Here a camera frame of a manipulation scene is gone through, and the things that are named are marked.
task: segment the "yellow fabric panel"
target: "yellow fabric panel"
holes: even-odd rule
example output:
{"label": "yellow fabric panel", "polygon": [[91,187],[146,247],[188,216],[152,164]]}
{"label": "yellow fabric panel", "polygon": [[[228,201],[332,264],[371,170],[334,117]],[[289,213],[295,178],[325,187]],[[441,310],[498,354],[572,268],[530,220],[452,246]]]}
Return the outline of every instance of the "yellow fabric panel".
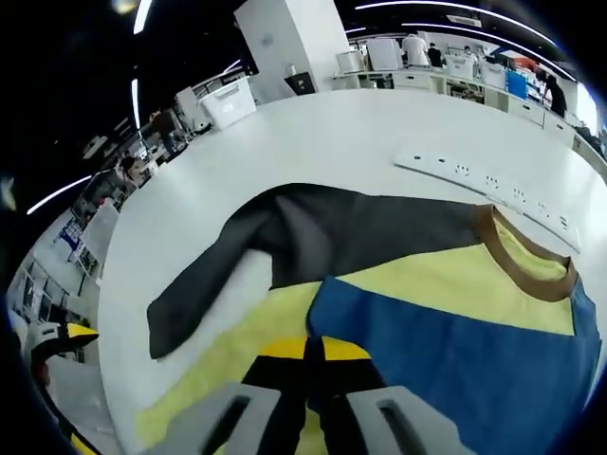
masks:
{"label": "yellow fabric panel", "polygon": [[508,255],[527,275],[536,280],[555,282],[567,274],[567,269],[564,265],[535,256],[498,220],[494,221],[497,235]]}
{"label": "yellow fabric panel", "polygon": [[93,450],[88,448],[88,446],[76,435],[76,433],[72,433],[69,438],[72,445],[80,452],[82,455],[96,455]]}
{"label": "yellow fabric panel", "polygon": [[267,345],[261,355],[280,358],[304,358],[307,337],[279,339]]}
{"label": "yellow fabric panel", "polygon": [[354,343],[332,337],[322,337],[325,360],[359,360],[371,358],[369,353]]}
{"label": "yellow fabric panel", "polygon": [[224,332],[167,393],[138,415],[146,447],[161,441],[169,422],[227,382],[240,382],[264,347],[280,338],[306,337],[305,315],[320,284],[300,284],[268,293],[238,325]]}
{"label": "yellow fabric panel", "polygon": [[[340,279],[384,296],[469,318],[574,334],[569,299],[545,302],[528,296],[495,263],[484,245],[409,256]],[[274,289],[238,325],[219,336],[175,386],[139,414],[138,434],[145,446],[162,440],[169,422],[185,408],[226,382],[239,382],[264,346],[283,337],[304,337],[305,316],[319,286],[314,282]],[[317,423],[306,421],[298,454],[324,453]]]}
{"label": "yellow fabric panel", "polygon": [[98,335],[98,332],[88,327],[83,327],[78,324],[69,323],[67,324],[67,335],[70,338],[80,337],[82,335]]}

